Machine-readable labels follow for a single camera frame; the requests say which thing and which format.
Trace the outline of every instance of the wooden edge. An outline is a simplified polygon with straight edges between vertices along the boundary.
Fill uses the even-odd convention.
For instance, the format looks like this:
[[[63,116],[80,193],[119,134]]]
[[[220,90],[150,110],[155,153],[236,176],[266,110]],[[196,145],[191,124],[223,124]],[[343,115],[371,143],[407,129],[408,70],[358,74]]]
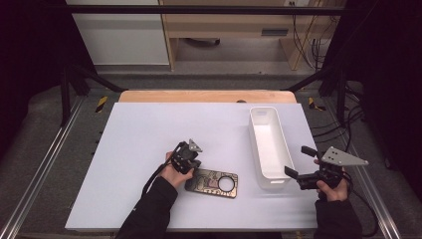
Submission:
[[[292,92],[282,91],[126,91],[120,103],[296,103]]]

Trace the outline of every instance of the white rectangular bin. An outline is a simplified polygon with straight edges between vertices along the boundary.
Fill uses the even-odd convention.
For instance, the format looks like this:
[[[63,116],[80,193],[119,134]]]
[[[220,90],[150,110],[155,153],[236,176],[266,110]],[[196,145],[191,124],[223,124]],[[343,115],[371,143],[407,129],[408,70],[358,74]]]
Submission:
[[[291,179],[285,175],[285,166],[294,166],[277,110],[251,108],[249,134],[258,184],[264,189],[285,187]]]

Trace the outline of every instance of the metal plate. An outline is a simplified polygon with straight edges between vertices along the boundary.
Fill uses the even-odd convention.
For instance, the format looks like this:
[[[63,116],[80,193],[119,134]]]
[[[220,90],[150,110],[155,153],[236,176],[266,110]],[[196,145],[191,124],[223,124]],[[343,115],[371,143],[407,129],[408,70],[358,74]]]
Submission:
[[[223,182],[232,181],[227,188]],[[201,192],[216,196],[235,198],[237,195],[238,175],[235,173],[220,172],[202,168],[195,169],[193,177],[186,181],[187,191]]]
[[[322,161],[337,166],[364,166],[369,164],[369,162],[366,160],[338,150],[334,147],[330,147],[326,151],[326,153],[322,157]]]

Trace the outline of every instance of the white cabinet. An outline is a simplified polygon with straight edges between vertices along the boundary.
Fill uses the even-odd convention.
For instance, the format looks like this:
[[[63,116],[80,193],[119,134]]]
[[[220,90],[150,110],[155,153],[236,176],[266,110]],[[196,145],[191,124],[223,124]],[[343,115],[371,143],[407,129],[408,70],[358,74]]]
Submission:
[[[156,0],[67,0],[90,5],[158,5]],[[98,65],[169,65],[161,16],[73,14],[85,45]]]

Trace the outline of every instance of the white table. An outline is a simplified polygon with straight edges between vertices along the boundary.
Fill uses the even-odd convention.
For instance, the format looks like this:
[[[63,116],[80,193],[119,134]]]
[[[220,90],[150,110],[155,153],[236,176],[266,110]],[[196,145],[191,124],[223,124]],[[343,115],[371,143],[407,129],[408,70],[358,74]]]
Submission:
[[[302,145],[316,148],[299,104],[116,103],[66,228],[117,231],[147,179],[178,142],[193,138],[201,167],[239,175],[235,199],[187,192],[171,209],[169,231],[273,231],[316,228],[314,190],[291,180],[278,191],[257,183],[249,110],[274,107],[299,173],[317,170]]]

